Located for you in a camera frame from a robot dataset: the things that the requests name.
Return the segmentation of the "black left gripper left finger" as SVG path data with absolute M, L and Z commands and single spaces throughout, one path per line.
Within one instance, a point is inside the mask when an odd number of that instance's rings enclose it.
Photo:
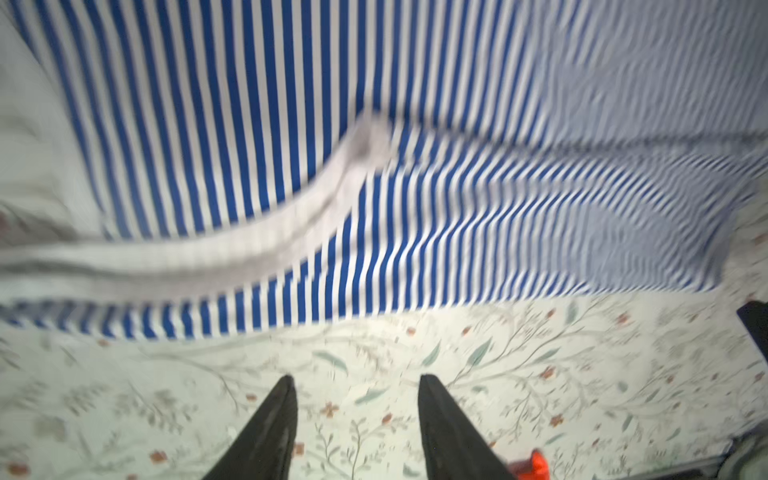
M 204 480 L 286 480 L 298 425 L 292 376 L 281 377 Z

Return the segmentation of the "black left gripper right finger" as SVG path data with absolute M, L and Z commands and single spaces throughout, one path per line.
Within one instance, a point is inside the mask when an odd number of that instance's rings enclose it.
M 435 375 L 420 377 L 418 413 L 429 480 L 515 479 Z

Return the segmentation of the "blue white striped tank top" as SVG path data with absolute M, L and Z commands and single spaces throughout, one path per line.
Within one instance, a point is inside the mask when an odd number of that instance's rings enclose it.
M 5 1 L 1 317 L 200 338 L 714 287 L 763 1 Z

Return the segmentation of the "red fish plush toy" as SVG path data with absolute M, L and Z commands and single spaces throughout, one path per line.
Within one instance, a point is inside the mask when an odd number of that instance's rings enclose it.
M 550 468 L 544 454 L 534 449 L 528 459 L 509 463 L 508 471 L 516 480 L 550 480 Z

